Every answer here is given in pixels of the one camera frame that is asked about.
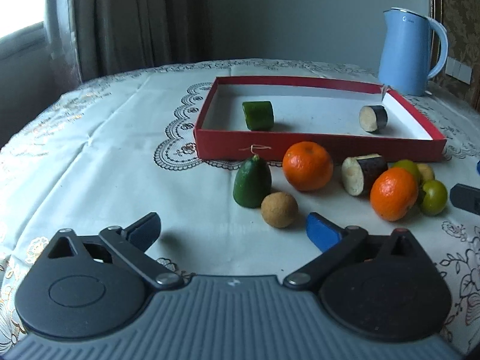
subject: gray wall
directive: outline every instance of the gray wall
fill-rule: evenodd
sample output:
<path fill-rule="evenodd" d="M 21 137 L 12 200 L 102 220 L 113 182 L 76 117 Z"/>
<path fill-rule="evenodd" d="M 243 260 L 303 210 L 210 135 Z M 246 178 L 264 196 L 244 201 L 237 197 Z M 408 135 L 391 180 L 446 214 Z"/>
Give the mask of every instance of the gray wall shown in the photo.
<path fill-rule="evenodd" d="M 429 14 L 429 0 L 209 0 L 215 59 L 352 63 L 378 71 L 383 10 Z"/>
<path fill-rule="evenodd" d="M 0 54 L 5 51 L 0 47 Z M 46 44 L 0 59 L 0 147 L 60 96 Z"/>

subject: blue kettle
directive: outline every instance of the blue kettle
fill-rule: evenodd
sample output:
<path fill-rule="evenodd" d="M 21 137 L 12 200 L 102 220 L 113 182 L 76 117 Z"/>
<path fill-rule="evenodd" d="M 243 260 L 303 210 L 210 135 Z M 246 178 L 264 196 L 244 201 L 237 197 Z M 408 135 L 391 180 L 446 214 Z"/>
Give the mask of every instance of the blue kettle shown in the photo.
<path fill-rule="evenodd" d="M 378 79 L 405 95 L 422 96 L 427 81 L 440 73 L 447 61 L 447 31 L 431 17 L 407 9 L 391 8 L 384 14 L 387 35 Z M 440 37 L 440 58 L 430 70 L 432 29 Z"/>

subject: white tablecloth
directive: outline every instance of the white tablecloth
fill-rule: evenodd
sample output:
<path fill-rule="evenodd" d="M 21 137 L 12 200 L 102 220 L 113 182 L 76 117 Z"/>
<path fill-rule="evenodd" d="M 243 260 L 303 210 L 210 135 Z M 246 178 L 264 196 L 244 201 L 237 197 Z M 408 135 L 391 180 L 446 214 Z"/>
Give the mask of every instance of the white tablecloth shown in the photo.
<path fill-rule="evenodd" d="M 303 222 L 267 226 L 258 210 L 231 198 L 238 163 L 196 158 L 193 126 L 216 76 L 294 75 L 377 82 L 355 66 L 276 60 L 173 65 L 109 76 L 63 95 L 0 152 L 0 352 L 25 330 L 14 308 L 22 278 L 62 227 L 93 235 L 127 226 L 150 211 L 162 234 L 147 254 L 188 277 L 276 274 L 280 280 L 319 254 Z M 433 168 L 447 188 L 480 187 L 480 115 L 434 86 L 408 99 L 448 138 Z M 440 216 L 379 219 L 367 199 L 347 195 L 338 170 L 327 187 L 301 194 L 272 164 L 273 186 L 292 193 L 303 214 L 316 211 L 371 234 L 407 227 L 450 286 L 442 334 L 465 352 L 480 338 L 480 217 L 448 207 Z"/>

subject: mandarin orange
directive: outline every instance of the mandarin orange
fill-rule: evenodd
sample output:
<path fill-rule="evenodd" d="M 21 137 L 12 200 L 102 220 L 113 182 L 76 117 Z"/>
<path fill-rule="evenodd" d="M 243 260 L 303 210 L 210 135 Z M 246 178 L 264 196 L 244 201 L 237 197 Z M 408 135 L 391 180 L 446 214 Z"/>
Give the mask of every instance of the mandarin orange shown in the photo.
<path fill-rule="evenodd" d="M 286 180 L 297 191 L 314 191 L 332 178 L 333 161 L 315 142 L 299 142 L 286 151 L 282 161 Z"/>
<path fill-rule="evenodd" d="M 370 204 L 380 218 L 397 221 L 415 204 L 419 189 L 417 180 L 404 168 L 393 167 L 375 180 Z"/>

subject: table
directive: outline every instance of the table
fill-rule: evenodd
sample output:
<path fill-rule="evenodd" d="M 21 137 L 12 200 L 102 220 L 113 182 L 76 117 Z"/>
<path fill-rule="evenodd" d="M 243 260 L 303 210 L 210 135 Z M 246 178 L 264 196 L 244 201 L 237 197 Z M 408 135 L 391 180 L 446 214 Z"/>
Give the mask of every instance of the table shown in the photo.
<path fill-rule="evenodd" d="M 303 223 L 276 230 L 258 210 L 231 198 L 239 163 L 200 161 L 193 127 L 216 76 L 292 75 L 378 82 L 351 65 L 282 60 L 176 64 L 90 81 L 66 93 L 0 151 L 0 353 L 25 335 L 14 296 L 49 239 L 63 227 L 93 235 L 148 212 L 162 234 L 147 254 L 188 279 L 192 274 L 265 275 L 280 280 L 318 256 Z M 431 95 L 407 96 L 448 138 L 433 168 L 448 189 L 480 187 L 480 115 L 430 83 Z M 367 199 L 333 180 L 301 194 L 271 163 L 274 188 L 292 193 L 301 212 L 316 211 L 371 234 L 409 228 L 450 286 L 453 305 L 442 335 L 460 351 L 480 339 L 480 220 L 449 206 L 441 215 L 378 218 Z"/>

